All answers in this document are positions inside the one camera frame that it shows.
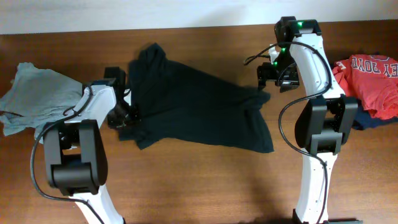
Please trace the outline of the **black t-shirt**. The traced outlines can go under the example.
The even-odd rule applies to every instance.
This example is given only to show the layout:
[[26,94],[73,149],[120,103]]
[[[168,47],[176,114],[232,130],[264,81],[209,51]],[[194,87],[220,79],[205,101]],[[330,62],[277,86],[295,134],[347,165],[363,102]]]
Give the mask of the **black t-shirt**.
[[171,61],[158,44],[129,64],[131,102],[140,120],[119,131],[122,141],[145,149],[164,138],[273,152],[260,112],[270,99],[257,88],[238,86]]

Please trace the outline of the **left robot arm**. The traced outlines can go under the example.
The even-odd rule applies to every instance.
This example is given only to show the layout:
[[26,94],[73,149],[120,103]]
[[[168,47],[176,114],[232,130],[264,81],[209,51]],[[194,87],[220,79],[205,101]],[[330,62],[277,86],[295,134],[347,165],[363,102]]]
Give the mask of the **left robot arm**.
[[107,67],[104,78],[83,89],[77,105],[60,121],[48,123],[41,139],[49,186],[58,189],[60,200],[74,202],[88,223],[124,223],[106,188],[108,161],[100,127],[122,129],[139,120],[130,101],[126,72]]

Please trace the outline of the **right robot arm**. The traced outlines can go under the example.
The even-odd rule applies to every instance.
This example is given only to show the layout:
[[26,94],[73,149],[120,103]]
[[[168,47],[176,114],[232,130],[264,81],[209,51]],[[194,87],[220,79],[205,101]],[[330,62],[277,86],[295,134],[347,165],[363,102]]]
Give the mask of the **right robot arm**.
[[277,42],[266,48],[269,62],[257,68],[259,89],[274,82],[281,92],[304,85],[306,95],[288,103],[306,103],[296,121],[292,149],[303,155],[302,180],[292,223],[331,223],[327,201],[333,166],[349,137],[358,102],[335,80],[315,19],[281,17],[274,26]]

